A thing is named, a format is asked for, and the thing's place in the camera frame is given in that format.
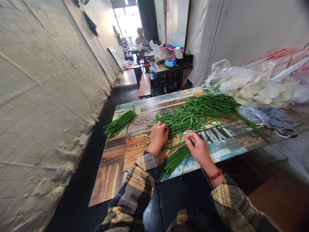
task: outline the hanging cloth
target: hanging cloth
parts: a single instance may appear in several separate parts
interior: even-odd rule
[[[89,16],[85,12],[84,12],[84,15],[86,17],[90,30],[94,33],[96,37],[99,37],[99,34],[97,33],[97,26],[95,25],[95,23],[89,18]]]

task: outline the bracelet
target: bracelet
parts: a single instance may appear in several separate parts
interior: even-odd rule
[[[217,179],[219,176],[221,176],[222,173],[223,173],[222,169],[219,169],[219,171],[218,171],[218,173],[217,173],[216,175],[214,175],[214,176],[212,176],[212,177],[206,176],[206,179],[207,179],[207,180],[215,180],[215,179]]]

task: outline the wooden bench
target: wooden bench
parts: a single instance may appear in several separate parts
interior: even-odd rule
[[[138,97],[142,99],[143,97],[152,97],[151,86],[150,86],[150,74],[143,73],[141,77],[141,85],[139,87]]]
[[[139,79],[138,77],[141,75],[142,73],[142,68],[145,67],[150,67],[150,63],[147,64],[141,64],[141,65],[135,65],[130,67],[129,69],[134,69],[134,73],[135,73],[135,78],[136,78],[136,82],[139,83]]]

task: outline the bundle of chives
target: bundle of chives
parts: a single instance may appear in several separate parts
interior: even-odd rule
[[[220,126],[214,122],[226,123],[222,118],[229,119],[229,122],[243,120],[247,127],[251,127],[258,135],[265,138],[265,134],[258,128],[258,126],[240,115],[237,111],[240,104],[231,96],[225,94],[207,94],[199,97],[192,97],[189,100],[175,107],[172,110],[158,114],[153,123],[161,121],[167,124],[169,128],[169,139],[175,136],[182,138],[182,135],[187,130],[202,130],[207,125]],[[180,142],[174,146],[166,147],[164,150],[170,150],[172,153],[167,157],[163,163],[164,171],[166,173],[165,179],[168,179],[174,172],[176,167],[184,160],[185,164],[190,157],[190,151],[184,142]]]
[[[115,137],[117,134],[119,134],[119,132],[125,127],[126,128],[126,137],[128,135],[128,127],[131,124],[131,122],[133,121],[134,117],[137,114],[135,112],[133,112],[132,110],[128,110],[127,112],[125,112],[123,115],[121,115],[119,118],[115,119],[114,121],[112,121],[110,124],[106,125],[104,127],[105,129],[105,134],[108,135],[108,138],[113,138]]]
[[[174,146],[171,147],[171,151],[168,153],[172,153],[176,148],[180,147],[178,150],[176,150],[173,154],[168,156],[164,162],[163,162],[163,169],[166,174],[164,180],[167,180],[171,174],[175,171],[176,167],[185,159],[184,166],[186,166],[186,163],[190,157],[190,150],[188,146],[186,146],[183,142],[180,142]]]

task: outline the white painted brick wall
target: white painted brick wall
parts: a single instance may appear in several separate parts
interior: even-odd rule
[[[110,86],[67,18],[32,0],[0,0],[0,74],[0,231],[39,231]]]

